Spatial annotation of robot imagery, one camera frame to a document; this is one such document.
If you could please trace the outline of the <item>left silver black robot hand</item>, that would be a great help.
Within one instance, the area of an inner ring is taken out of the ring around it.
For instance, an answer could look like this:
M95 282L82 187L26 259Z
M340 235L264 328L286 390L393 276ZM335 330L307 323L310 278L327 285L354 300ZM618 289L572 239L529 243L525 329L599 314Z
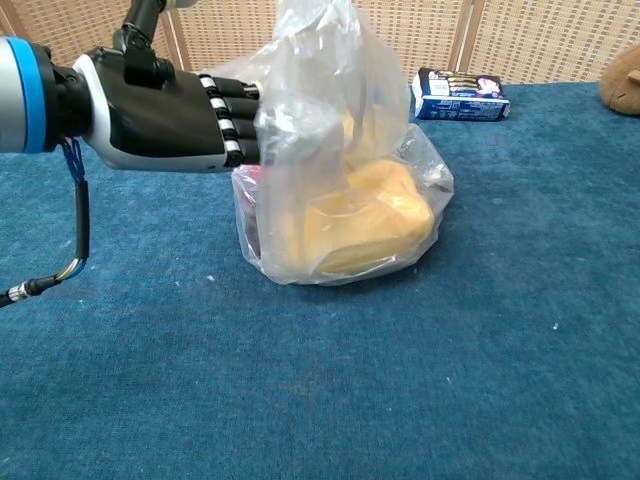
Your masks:
M160 15L191 5L132 2L112 47L73 65L90 103L82 137L114 169L217 173L260 162L260 84L180 70L152 47Z

